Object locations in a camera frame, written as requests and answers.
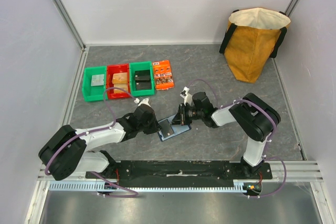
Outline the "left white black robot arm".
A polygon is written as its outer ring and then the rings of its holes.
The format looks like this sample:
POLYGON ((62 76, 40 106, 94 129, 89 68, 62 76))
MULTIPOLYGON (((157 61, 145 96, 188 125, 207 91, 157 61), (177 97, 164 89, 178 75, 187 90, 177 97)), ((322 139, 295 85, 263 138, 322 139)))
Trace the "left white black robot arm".
POLYGON ((110 143, 121 143, 135 138, 138 133, 146 135, 159 132, 154 110, 142 103, 134 112, 111 123, 88 129, 74 129, 63 125, 41 148, 38 157, 45 165, 45 175, 59 181, 74 172, 98 172, 104 178, 115 174, 116 166, 106 152, 92 150, 110 143))

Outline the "blue card holder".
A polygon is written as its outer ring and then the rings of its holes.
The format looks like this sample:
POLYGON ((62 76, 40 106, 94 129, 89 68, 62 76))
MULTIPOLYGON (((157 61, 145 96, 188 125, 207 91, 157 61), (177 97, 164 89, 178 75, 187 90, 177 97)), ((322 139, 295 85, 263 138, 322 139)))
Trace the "blue card holder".
POLYGON ((158 132, 158 136, 159 136, 159 139, 160 139, 161 142, 166 141, 166 140, 169 140, 169 139, 171 139, 171 138, 173 138, 173 137, 176 137, 176 136, 178 136, 178 135, 180 135, 180 134, 183 134, 183 133, 185 133, 185 132, 191 130, 191 126, 190 126, 190 125, 183 125, 183 126, 180 126, 180 125, 172 125, 172 124, 171 124, 171 121, 172 121, 173 118, 174 118, 174 116, 172 115, 172 116, 170 116, 170 117, 168 117, 168 118, 164 118, 164 119, 162 119, 162 120, 159 121, 159 123, 160 123, 161 121, 163 121, 163 120, 165 120, 165 119, 168 119, 168 121, 170 122, 170 125, 171 125, 171 127, 172 127, 172 129, 173 129, 173 131, 174 131, 174 134, 173 134, 172 136, 170 136, 170 137, 167 137, 167 138, 163 138, 163 136, 162 136, 162 134, 161 134, 161 131, 159 131, 159 132, 158 132))

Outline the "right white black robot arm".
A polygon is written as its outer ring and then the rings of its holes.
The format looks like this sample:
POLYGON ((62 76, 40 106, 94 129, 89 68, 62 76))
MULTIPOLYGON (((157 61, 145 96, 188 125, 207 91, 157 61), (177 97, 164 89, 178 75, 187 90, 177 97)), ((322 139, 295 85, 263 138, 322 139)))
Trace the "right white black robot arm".
POLYGON ((246 150, 241 158, 240 172, 248 179, 254 178, 264 162, 266 142, 281 122, 279 113, 253 93, 232 104, 216 108, 205 92, 194 95, 181 93, 184 102, 172 119, 172 125, 190 125, 201 120, 210 128, 236 122, 248 136, 246 150))

